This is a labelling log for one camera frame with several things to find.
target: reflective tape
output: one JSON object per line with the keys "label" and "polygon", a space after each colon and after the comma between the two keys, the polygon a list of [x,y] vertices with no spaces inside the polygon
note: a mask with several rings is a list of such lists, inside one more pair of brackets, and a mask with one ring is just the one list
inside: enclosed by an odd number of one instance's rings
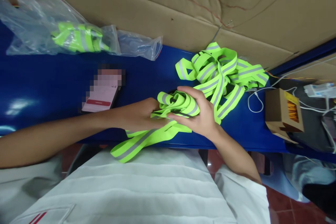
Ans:
{"label": "reflective tape", "polygon": [[210,66],[207,70],[205,70],[205,72],[202,74],[202,76],[200,77],[200,79],[199,79],[199,81],[201,82],[203,79],[204,79],[204,77],[206,76],[206,74],[208,73],[208,72],[210,72],[210,70],[212,70],[213,68],[215,68],[216,66],[215,65],[212,65],[212,66]]}
{"label": "reflective tape", "polygon": [[71,22],[59,22],[58,30],[51,32],[52,39],[59,45],[73,52],[100,52],[110,48],[102,42],[102,31],[98,27]]}
{"label": "reflective tape", "polygon": [[162,96],[162,101],[163,101],[163,103],[164,104],[168,104],[167,102],[166,102],[166,98],[168,97],[168,94],[167,93],[165,93],[163,96]]}
{"label": "reflective tape", "polygon": [[150,131],[148,131],[145,135],[143,135],[143,137],[141,137],[127,151],[125,151],[120,156],[116,156],[115,158],[118,159],[118,160],[121,160],[121,159],[125,158],[126,156],[128,156],[129,154],[131,154],[131,152],[134,151],[140,144],[142,144],[147,139],[147,137],[149,137],[154,131],[156,131],[156,129],[151,129]]}
{"label": "reflective tape", "polygon": [[242,90],[241,87],[238,88],[237,92],[235,93],[234,97],[231,99],[231,101],[225,106],[225,108],[220,112],[218,117],[222,117],[222,115],[230,108],[230,106],[236,101],[236,99],[239,96],[240,91]]}
{"label": "reflective tape", "polygon": [[185,75],[185,73],[184,73],[184,69],[183,69],[183,66],[182,66],[182,62],[179,61],[179,62],[178,62],[178,65],[179,65],[179,67],[180,67],[180,71],[181,71],[182,77],[184,78],[184,80],[186,80],[187,77],[186,77],[186,75]]}
{"label": "reflective tape", "polygon": [[249,74],[249,73],[252,73],[252,72],[257,72],[258,70],[264,70],[264,69],[262,67],[258,67],[258,68],[255,68],[255,69],[240,72],[238,75],[244,75],[244,74],[247,74],[247,73]]}
{"label": "reflective tape", "polygon": [[197,103],[195,103],[195,107],[192,109],[192,111],[190,111],[187,114],[191,116],[191,115],[193,115],[197,111],[197,109],[198,109],[198,105],[197,105]]}
{"label": "reflective tape", "polygon": [[82,42],[82,46],[84,48],[84,51],[89,51],[89,47],[86,43],[86,40],[85,40],[85,31],[80,31],[80,41]]}
{"label": "reflective tape", "polygon": [[[182,58],[175,64],[175,68],[180,79],[190,81],[197,79],[200,82],[195,88],[202,91],[205,97],[211,98],[210,101],[214,104],[215,122],[219,124],[235,108],[245,89],[252,86],[263,87],[268,81],[268,76],[264,74],[260,65],[253,66],[238,59],[235,51],[220,48],[215,42],[211,43],[207,50],[194,55],[192,61]],[[223,104],[221,104],[222,97],[226,99]],[[200,112],[196,100],[181,91],[170,94],[160,92],[157,99],[160,102],[160,110],[152,113],[154,117],[164,118],[169,113],[175,113],[188,118]],[[178,132],[191,132],[191,130],[170,120],[161,129],[127,131],[127,136],[132,138],[114,147],[111,154],[120,162],[127,162],[143,147],[170,140]]]}
{"label": "reflective tape", "polygon": [[215,46],[212,46],[212,47],[207,47],[206,50],[213,50],[213,49],[217,49],[217,48],[220,48],[219,45],[215,45]]}
{"label": "reflective tape", "polygon": [[268,81],[268,78],[260,75],[260,74],[257,74],[258,78],[262,79],[263,81],[267,82]]}
{"label": "reflective tape", "polygon": [[214,83],[212,83],[212,84],[210,84],[210,85],[208,85],[208,86],[201,87],[201,88],[199,88],[198,90],[204,91],[204,90],[207,90],[207,89],[209,89],[209,88],[212,88],[213,86],[215,86],[215,85],[217,85],[217,84],[218,84],[218,81],[216,81],[216,82],[214,82]]}

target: forearm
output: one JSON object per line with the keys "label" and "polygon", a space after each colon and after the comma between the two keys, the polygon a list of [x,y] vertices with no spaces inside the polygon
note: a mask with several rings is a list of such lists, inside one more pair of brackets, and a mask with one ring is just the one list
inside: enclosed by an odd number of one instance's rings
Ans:
{"label": "forearm", "polygon": [[250,155],[220,126],[209,139],[217,147],[225,164],[236,174],[261,184],[261,178]]}
{"label": "forearm", "polygon": [[98,112],[46,122],[1,137],[0,168],[41,162],[67,146],[109,128],[104,115],[104,112]]}

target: yellow label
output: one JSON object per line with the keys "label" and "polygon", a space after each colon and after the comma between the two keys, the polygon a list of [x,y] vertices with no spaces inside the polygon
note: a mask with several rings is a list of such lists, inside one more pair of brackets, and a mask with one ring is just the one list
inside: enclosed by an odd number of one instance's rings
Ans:
{"label": "yellow label", "polygon": [[289,100],[290,102],[294,103],[296,106],[299,105],[299,99],[296,98],[294,95],[288,93],[285,91],[285,97],[287,100]]}

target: hand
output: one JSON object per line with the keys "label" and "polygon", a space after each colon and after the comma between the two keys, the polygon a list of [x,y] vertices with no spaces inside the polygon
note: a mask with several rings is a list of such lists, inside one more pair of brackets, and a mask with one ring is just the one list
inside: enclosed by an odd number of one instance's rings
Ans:
{"label": "hand", "polygon": [[162,128],[169,120],[151,119],[151,113],[159,110],[159,102],[154,98],[132,103],[130,105],[104,111],[106,121],[113,120],[110,127],[122,128],[133,132]]}
{"label": "hand", "polygon": [[215,122],[214,105],[205,98],[202,91],[188,86],[180,86],[177,90],[194,97],[200,109],[200,113],[193,118],[185,118],[173,113],[168,114],[167,117],[174,119],[178,123],[187,126],[192,131],[211,140],[212,136],[222,129],[221,126]]}

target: blue table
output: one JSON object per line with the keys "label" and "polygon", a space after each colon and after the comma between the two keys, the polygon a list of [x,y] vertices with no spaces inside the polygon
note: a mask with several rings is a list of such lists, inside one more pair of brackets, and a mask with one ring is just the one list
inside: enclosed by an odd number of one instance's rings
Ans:
{"label": "blue table", "polygon": [[[115,107],[155,98],[160,91],[169,92],[179,85],[196,85],[180,80],[175,70],[178,60],[183,57],[190,60],[193,53],[176,48],[164,46],[154,62],[106,53],[6,56],[12,37],[12,32],[0,23],[0,135],[50,120],[77,116],[86,91],[89,91],[90,80],[101,64],[114,64],[115,69],[126,70],[126,85],[121,88]],[[224,118],[222,127],[248,151],[287,152],[284,141],[267,129],[264,113],[249,111],[247,97],[245,94]],[[256,97],[251,99],[251,108],[260,109]],[[112,128],[83,142],[115,144],[125,139],[125,131]],[[215,149],[209,140],[196,133],[178,133],[174,139],[157,146]]]}

